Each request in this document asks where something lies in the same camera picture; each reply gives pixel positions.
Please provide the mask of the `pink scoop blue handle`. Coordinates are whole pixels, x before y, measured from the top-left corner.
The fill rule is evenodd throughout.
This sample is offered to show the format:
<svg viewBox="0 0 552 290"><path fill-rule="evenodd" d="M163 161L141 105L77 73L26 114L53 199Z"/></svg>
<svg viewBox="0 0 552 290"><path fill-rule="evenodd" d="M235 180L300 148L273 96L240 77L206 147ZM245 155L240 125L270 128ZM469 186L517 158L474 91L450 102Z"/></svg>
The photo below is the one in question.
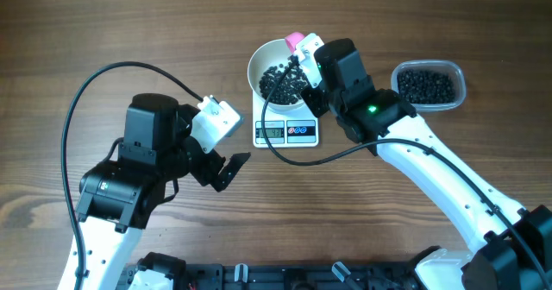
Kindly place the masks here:
<svg viewBox="0 0 552 290"><path fill-rule="evenodd" d="M289 51L293 54L296 50L297 45L305 38L300 32L293 32L284 38L285 44L288 47Z"/></svg>

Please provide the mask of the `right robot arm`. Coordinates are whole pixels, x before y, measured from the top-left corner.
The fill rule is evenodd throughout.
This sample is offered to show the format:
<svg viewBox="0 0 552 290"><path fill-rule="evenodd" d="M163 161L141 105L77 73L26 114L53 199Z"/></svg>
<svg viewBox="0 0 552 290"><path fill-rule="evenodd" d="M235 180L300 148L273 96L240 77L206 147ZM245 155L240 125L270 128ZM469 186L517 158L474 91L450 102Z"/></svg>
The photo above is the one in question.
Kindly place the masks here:
<svg viewBox="0 0 552 290"><path fill-rule="evenodd" d="M393 90L377 90L350 39L296 44L315 117L330 111L346 137L397 168L445 214L467 245L436 249L416 263L427 289L549 289L551 212L527 211L483 180Z"/></svg>

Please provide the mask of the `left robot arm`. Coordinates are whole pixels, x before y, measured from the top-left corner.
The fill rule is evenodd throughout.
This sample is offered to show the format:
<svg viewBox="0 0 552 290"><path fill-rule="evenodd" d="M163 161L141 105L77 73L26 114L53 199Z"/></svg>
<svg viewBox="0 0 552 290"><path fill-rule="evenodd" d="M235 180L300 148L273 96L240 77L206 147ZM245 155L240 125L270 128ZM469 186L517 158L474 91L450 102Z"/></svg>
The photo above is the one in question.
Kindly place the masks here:
<svg viewBox="0 0 552 290"><path fill-rule="evenodd" d="M166 184L191 175L201 186L225 190L249 159L220 156L216 145L242 124L225 101L197 105L155 93L133 97L124 135L79 182L74 234L59 287L114 289L154 209L171 201Z"/></svg>

